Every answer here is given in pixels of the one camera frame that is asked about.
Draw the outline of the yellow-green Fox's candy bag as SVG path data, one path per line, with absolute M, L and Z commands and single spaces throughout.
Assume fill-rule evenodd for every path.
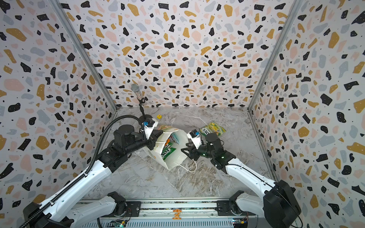
M 226 133 L 226 130 L 215 122 L 210 122 L 206 126 L 200 129 L 200 133 L 206 137 L 208 134 L 215 133 L 217 136 L 221 136 Z

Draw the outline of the orange Fox's candy bag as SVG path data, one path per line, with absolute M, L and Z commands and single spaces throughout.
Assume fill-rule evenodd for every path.
M 172 133 L 169 138 L 166 140 L 165 146 L 169 146 L 169 145 L 178 145 L 179 144 L 179 140 L 178 137 L 176 136 L 175 133 Z

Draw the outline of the green circuit board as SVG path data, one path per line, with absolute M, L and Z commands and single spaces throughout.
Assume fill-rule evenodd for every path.
M 112 220 L 108 223 L 108 228 L 126 228 L 127 220 Z

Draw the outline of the microphone on black stand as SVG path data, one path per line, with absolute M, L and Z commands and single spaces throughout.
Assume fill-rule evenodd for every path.
M 132 84 L 131 90 L 135 93 L 135 95 L 139 101 L 139 108 L 140 108 L 140 112 L 142 114 L 139 119 L 141 121 L 145 121 L 147 118 L 152 118 L 150 115 L 146 115 L 144 112 L 145 98 L 143 97 L 142 92 L 140 91 L 139 85 Z

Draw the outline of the white paper shopping bag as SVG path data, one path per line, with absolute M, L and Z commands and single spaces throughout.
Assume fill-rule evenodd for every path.
M 153 160 L 158 162 L 167 170 L 172 170 L 175 167 L 182 166 L 182 162 L 187 158 L 187 156 L 181 151 L 182 148 L 186 147 L 188 143 L 188 136 L 185 131 L 168 126 L 168 125 L 159 125 L 155 128 L 156 130 L 163 130 L 163 134 L 158 138 L 156 146 L 153 150 L 149 150 L 147 147 L 144 147 L 144 151 L 149 155 Z M 178 145 L 169 145 L 165 146 L 166 140 L 169 136 L 175 133 L 178 137 L 179 144 Z M 164 148 L 173 147 L 176 150 L 169 155 L 165 160 L 162 159 L 161 153 Z

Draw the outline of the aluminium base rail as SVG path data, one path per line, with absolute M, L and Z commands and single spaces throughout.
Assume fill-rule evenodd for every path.
M 243 201 L 247 209 L 233 212 L 225 198 L 127 199 L 124 215 L 92 219 L 85 228 L 269 228 L 254 198 Z

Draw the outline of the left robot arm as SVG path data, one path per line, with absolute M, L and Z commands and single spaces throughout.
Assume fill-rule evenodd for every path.
M 115 172 L 129 156 L 143 148 L 153 149 L 162 130 L 149 127 L 144 122 L 143 129 L 135 132 L 130 124 L 114 131 L 114 140 L 96 156 L 96 161 L 72 182 L 51 198 L 41 203 L 30 203 L 24 210 L 23 228 L 70 228 L 79 220 L 71 210 L 85 194 L 103 179 Z

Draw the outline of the green Fox's candy bag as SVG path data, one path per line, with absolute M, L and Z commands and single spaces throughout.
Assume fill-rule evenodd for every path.
M 173 147 L 166 147 L 162 150 L 161 156 L 162 159 L 165 160 L 169 155 L 171 155 L 176 149 Z

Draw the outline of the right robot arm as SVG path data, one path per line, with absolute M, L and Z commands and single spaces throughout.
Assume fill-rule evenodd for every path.
M 241 216 L 251 212 L 257 217 L 263 216 L 273 228 L 294 227 L 293 223 L 300 218 L 301 208 L 291 187 L 285 181 L 274 181 L 249 168 L 223 148 L 220 138 L 215 133 L 206 135 L 203 140 L 201 135 L 193 130 L 187 133 L 187 137 L 190 142 L 181 151 L 189 159 L 210 159 L 216 169 L 236 178 L 255 194 L 251 196 L 244 191 L 237 191 L 229 200 L 217 204 L 218 214 Z

